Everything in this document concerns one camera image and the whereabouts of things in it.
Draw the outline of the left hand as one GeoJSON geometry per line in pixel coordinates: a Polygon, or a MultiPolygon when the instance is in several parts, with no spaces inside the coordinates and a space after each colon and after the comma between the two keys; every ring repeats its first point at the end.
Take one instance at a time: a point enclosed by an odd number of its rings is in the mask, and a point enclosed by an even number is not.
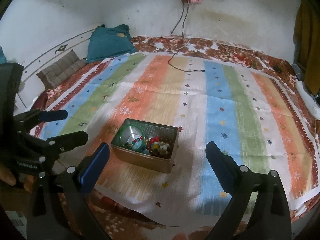
{"type": "MultiPolygon", "coordinates": [[[[16,178],[15,176],[10,172],[8,168],[6,168],[4,165],[0,165],[0,179],[1,181],[7,183],[8,185],[15,186],[16,185],[16,178]]],[[[34,176],[26,175],[23,187],[24,189],[31,193],[33,190],[33,184],[34,184],[34,176]]]]}

